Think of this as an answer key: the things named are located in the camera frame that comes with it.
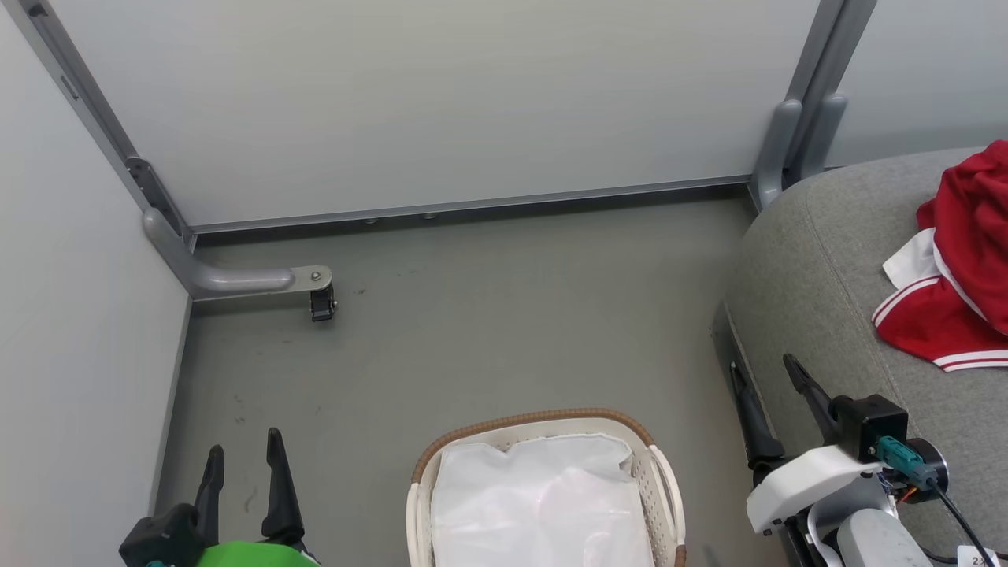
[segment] brown basket rim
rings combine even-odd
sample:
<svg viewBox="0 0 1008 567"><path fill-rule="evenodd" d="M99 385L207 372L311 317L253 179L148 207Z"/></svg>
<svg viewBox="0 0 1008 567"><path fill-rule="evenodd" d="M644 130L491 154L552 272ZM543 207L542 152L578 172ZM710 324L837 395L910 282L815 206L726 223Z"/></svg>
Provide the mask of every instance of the brown basket rim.
<svg viewBox="0 0 1008 567"><path fill-rule="evenodd" d="M418 483L420 478L423 476L423 470L427 468L427 464L430 462L430 459L433 458L434 454L437 453L437 451L440 451L449 443L458 441L459 439L479 435L495 429L504 429L506 427L517 425L587 418L602 418L619 422L637 434L637 437L644 442L645 446L650 447L651 445L654 445L654 438L652 438L651 434L644 429L644 426L640 425L630 416L627 416L622 412L617 412L616 410L608 410L606 408L575 408L571 410L532 412L530 414L521 414L518 416L511 416L509 418L500 418L489 422L474 424L455 431L450 431L449 433L438 437L433 443L427 446L427 448L420 455L420 459L416 462L416 467L413 469L413 478L411 482L414 484Z"/></svg>

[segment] teal connector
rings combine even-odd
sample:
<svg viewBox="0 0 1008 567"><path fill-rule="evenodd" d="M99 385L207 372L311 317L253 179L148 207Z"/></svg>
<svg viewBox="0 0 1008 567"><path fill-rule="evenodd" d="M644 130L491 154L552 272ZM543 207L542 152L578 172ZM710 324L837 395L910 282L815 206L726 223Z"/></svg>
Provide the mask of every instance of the teal connector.
<svg viewBox="0 0 1008 567"><path fill-rule="evenodd" d="M885 436L879 439L875 456L889 468L905 474L910 483L919 490L930 490L931 487L927 481L937 482L938 480L938 472L934 470L933 466L926 464L924 459L913 449L896 441L893 437Z"/></svg>

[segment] white laundry basket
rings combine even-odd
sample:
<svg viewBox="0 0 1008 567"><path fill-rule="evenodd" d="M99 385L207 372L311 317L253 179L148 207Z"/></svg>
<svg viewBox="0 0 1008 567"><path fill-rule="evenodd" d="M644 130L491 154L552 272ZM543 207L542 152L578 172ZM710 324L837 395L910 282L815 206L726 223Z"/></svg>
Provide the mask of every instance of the white laundry basket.
<svg viewBox="0 0 1008 567"><path fill-rule="evenodd" d="M630 473L637 480L655 567L683 567L686 561L682 497L665 456L640 424L619 412L598 408L537 412L476 424L453 431L430 444L413 470L406 499L406 544L411 567L435 567L430 541L430 495L437 481L444 449L486 443L507 450L519 441L603 433L633 450Z"/></svg>

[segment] metal bracket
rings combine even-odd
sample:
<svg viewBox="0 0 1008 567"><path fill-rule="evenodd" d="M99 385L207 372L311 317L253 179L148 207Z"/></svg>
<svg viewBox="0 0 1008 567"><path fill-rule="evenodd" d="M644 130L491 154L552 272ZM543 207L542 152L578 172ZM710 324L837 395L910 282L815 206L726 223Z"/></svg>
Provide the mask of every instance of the metal bracket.
<svg viewBox="0 0 1008 567"><path fill-rule="evenodd" d="M794 66L794 75L791 77L791 84L787 87L785 99L804 100L808 85L811 83L815 69L823 58L823 50L833 27L837 24L837 16L846 0L820 0L818 8L812 17L812 23L808 26L808 35L805 36L805 44L801 46L801 53L798 55L798 63Z"/></svg>
<svg viewBox="0 0 1008 567"><path fill-rule="evenodd" d="M749 182L749 193L757 211L762 212L784 189L784 159L800 116L801 101L794 99L783 101L773 109L770 127L763 138L763 146Z"/></svg>
<svg viewBox="0 0 1008 567"><path fill-rule="evenodd" d="M787 151L786 167L795 181L805 172L818 173L830 152L833 136L847 108L847 98L837 98L840 81L861 41L877 0L845 0L837 15L820 58L818 66L808 83L804 96L805 112L798 121L794 139Z"/></svg>
<svg viewBox="0 0 1008 567"><path fill-rule="evenodd" d="M333 272L324 265L225 268L200 261L157 209L143 212L143 231L193 301L311 292L311 320L332 319Z"/></svg>
<svg viewBox="0 0 1008 567"><path fill-rule="evenodd" d="M188 227L185 226L185 223L181 222L178 209L175 208L175 204L171 201L171 197L168 196L168 192L164 190L164 185L157 178L157 174L154 173L153 165L143 157L135 155L127 157L123 161L129 169L130 177L136 182L137 187L140 188L143 196L147 198L150 206L160 211L164 215L164 219L168 225L171 226L171 230L187 242L193 234L190 232Z"/></svg>
<svg viewBox="0 0 1008 567"><path fill-rule="evenodd" d="M107 153L109 160L118 168L119 164L116 162L116 157L118 157L126 165L130 177L136 182L137 188L140 190L139 195L136 189L129 187L127 189L130 190L137 204L141 209L151 206L161 211L175 234L181 236L186 242L190 241L193 233L165 191L164 184L158 179L150 163L137 155L133 142L130 141L126 130L123 129L115 112L113 112L109 101L102 94L101 88L88 70L88 66L74 45L74 41L67 33L59 18L56 17L48 0L17 0L17 2L27 14L28 20L38 32L38 37L59 67L61 75L58 76L57 81L62 84L76 105L83 104L87 110L86 114L89 114L98 126L100 133L92 132L92 134L96 138L104 137L108 140L115 152L115 157Z"/></svg>
<svg viewBox="0 0 1008 567"><path fill-rule="evenodd" d="M826 169L826 157L830 153L833 139L837 137L840 120L847 110L847 95L834 93L820 103L818 112L808 127L805 143L798 148L794 157L797 179L803 180L822 174Z"/></svg>

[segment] gray metal support arm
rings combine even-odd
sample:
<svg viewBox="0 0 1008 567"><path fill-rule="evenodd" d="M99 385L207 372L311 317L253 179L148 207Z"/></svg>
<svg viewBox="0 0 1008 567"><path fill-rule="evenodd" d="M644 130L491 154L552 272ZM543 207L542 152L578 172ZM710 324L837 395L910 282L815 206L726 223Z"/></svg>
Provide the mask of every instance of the gray metal support arm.
<svg viewBox="0 0 1008 567"><path fill-rule="evenodd" d="M837 92L878 0L845 0L823 56L808 83L805 112L787 152L786 166L797 179L823 171L834 135L847 109Z"/></svg>
<svg viewBox="0 0 1008 567"><path fill-rule="evenodd" d="M326 290L333 272L324 265L224 268L200 261L153 207L143 213L143 231L194 301Z"/></svg>
<svg viewBox="0 0 1008 567"><path fill-rule="evenodd" d="M801 116L801 101L786 100L773 109L770 127L767 129L766 137L763 138L763 146L759 150L756 167L749 182L753 203L760 212L784 189L784 159L787 157L787 148L791 144L799 116Z"/></svg>
<svg viewBox="0 0 1008 567"><path fill-rule="evenodd" d="M59 18L56 17L48 0L16 1L28 16L28 20L35 28L42 43L45 44L49 54L58 65L60 75L57 81L62 84L67 94L73 99L72 104L75 106L80 103L84 104L87 114L101 130L101 134L93 132L93 135L104 137L115 151L118 160L122 161L129 171L140 195L136 195L134 189L129 187L127 189L131 189L130 193L137 200L137 204L141 209L146 209L148 205L159 209L174 232L190 240L193 236L192 230L185 224L185 220L178 208L175 207L171 196L168 195L157 174L154 173L153 165L137 154L136 147L133 146L133 142L130 141L115 112L112 111L109 101L102 94L98 83L84 63L84 58L77 50L74 41L67 33ZM116 162L116 158L109 155L109 159L118 168L119 164Z"/></svg>

